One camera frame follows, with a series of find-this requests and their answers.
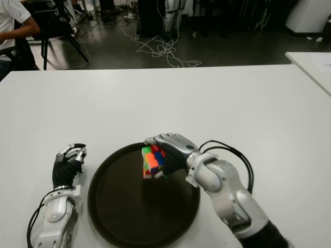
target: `table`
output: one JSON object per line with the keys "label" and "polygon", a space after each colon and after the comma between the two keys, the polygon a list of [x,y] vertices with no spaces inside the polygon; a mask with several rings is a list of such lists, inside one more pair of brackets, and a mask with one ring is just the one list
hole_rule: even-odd
{"label": "table", "polygon": [[[72,142],[88,151],[73,247],[111,247],[88,217],[93,174],[116,150],[163,132],[240,150],[253,166],[255,199],[283,235],[296,247],[328,247],[331,98],[295,65],[11,72],[0,83],[0,114],[3,247],[26,246],[55,155]],[[225,152],[247,185],[244,165]],[[240,244],[202,192],[197,218],[171,247]]]}
{"label": "table", "polygon": [[331,53],[288,52],[286,57],[331,96]]}

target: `floor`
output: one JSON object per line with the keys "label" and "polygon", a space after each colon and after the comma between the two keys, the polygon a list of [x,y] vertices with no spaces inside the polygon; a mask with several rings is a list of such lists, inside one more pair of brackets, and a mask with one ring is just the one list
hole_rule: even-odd
{"label": "floor", "polygon": [[[128,68],[168,68],[166,57],[152,57],[147,53],[136,53],[141,43],[125,36],[136,33],[137,20],[125,20],[121,15],[108,24],[100,17],[96,20],[84,18],[78,27],[81,35],[77,41],[87,57],[86,65],[82,57],[66,40],[52,40],[48,54],[48,70],[66,69],[128,69]],[[159,43],[151,43],[153,49]],[[31,44],[35,60],[42,69],[40,43]],[[181,60],[199,60],[200,66],[241,66],[289,64],[285,57],[287,51],[331,52],[331,44],[317,43],[306,38],[294,38],[285,31],[240,31],[221,37],[216,27],[210,29],[208,37],[198,34],[192,38],[191,28],[184,23],[180,28],[180,38],[174,45],[174,55]],[[173,66],[181,63],[169,59]]]}

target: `tangled cable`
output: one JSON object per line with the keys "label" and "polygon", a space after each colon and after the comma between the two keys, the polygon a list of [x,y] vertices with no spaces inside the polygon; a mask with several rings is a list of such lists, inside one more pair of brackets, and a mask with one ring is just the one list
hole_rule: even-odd
{"label": "tangled cable", "polygon": [[[165,23],[164,23],[164,19],[163,19],[162,15],[159,11],[158,1],[156,1],[156,7],[157,7],[157,11],[158,11],[160,17],[162,18],[162,23],[163,23],[162,33],[163,33]],[[197,66],[201,65],[202,64],[201,61],[198,61],[198,60],[181,60],[181,59],[177,58],[174,55],[174,53],[177,51],[176,48],[174,48],[174,45],[178,42],[178,39],[179,39],[179,17],[178,17],[178,20],[177,20],[177,27],[178,27],[178,33],[177,33],[176,41],[170,40],[167,43],[164,42],[164,40],[160,36],[155,36],[151,40],[149,40],[148,42],[144,43],[144,42],[137,41],[137,40],[133,39],[133,37],[131,35],[125,33],[124,29],[123,29],[123,33],[126,36],[130,37],[131,40],[142,44],[142,46],[136,51],[136,53],[142,52],[142,53],[151,54],[153,58],[166,57],[168,64],[171,67],[174,67],[174,68],[179,68],[179,65],[173,65],[172,63],[169,62],[169,59],[174,59],[174,60],[178,61],[183,68],[185,67],[184,64],[187,64],[187,67],[197,67]],[[161,44],[158,44],[156,46],[157,51],[153,50],[148,45],[152,41],[161,43]]]}

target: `colorful cube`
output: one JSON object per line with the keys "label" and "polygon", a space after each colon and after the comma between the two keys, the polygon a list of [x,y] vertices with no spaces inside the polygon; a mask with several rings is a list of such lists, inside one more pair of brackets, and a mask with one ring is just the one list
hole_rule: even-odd
{"label": "colorful cube", "polygon": [[153,174],[160,171],[164,165],[164,152],[157,147],[152,145],[149,147],[143,147],[141,154],[144,159],[143,163],[143,177],[149,179],[153,177]]}

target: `silver robotic arm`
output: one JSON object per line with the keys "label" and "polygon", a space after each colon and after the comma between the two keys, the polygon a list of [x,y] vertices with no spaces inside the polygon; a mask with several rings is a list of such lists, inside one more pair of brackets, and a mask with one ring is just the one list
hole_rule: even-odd
{"label": "silver robotic arm", "polygon": [[165,165],[156,178],[188,169],[186,180],[202,187],[211,197],[219,218],[227,224],[244,248],[290,248],[287,241],[242,185],[235,167],[197,146],[179,134],[161,134],[145,140],[165,151]]}
{"label": "silver robotic arm", "polygon": [[[77,172],[82,172],[85,157],[84,144],[69,144],[56,155],[52,176],[54,190],[42,199],[35,212],[38,215],[42,206],[47,207],[35,248],[71,247],[72,233],[78,219],[76,206],[81,201],[81,186],[73,187],[72,184]],[[36,218],[33,215],[28,227],[29,248],[32,248],[31,231]]]}

